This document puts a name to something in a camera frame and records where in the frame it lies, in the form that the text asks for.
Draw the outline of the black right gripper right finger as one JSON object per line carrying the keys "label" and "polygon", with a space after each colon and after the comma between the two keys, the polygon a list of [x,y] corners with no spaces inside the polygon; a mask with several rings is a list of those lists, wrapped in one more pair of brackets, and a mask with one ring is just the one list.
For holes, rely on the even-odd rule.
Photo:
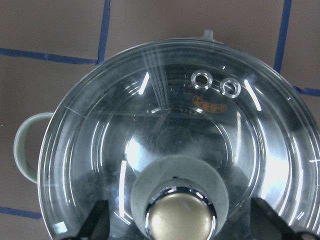
{"label": "black right gripper right finger", "polygon": [[299,240],[300,236],[262,198],[250,200],[250,229],[257,240]]}

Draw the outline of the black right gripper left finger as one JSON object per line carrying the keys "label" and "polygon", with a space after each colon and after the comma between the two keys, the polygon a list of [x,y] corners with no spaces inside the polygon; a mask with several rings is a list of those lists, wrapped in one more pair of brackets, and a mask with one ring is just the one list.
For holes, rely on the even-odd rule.
{"label": "black right gripper left finger", "polygon": [[82,224],[76,240],[107,240],[110,234],[108,200],[98,200]]}

